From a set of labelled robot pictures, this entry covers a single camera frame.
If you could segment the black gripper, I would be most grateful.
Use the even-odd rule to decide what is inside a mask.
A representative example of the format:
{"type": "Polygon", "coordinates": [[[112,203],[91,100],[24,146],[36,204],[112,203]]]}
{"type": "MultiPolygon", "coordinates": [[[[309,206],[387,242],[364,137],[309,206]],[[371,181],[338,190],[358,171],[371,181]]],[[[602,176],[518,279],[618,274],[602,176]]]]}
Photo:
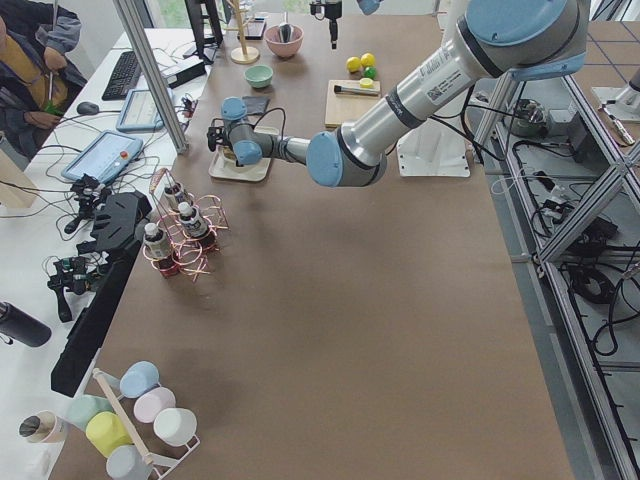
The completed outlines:
{"type": "Polygon", "coordinates": [[[329,33],[331,49],[335,49],[338,43],[338,19],[342,17],[342,1],[341,0],[325,0],[324,1],[324,17],[329,20],[329,33]]]}

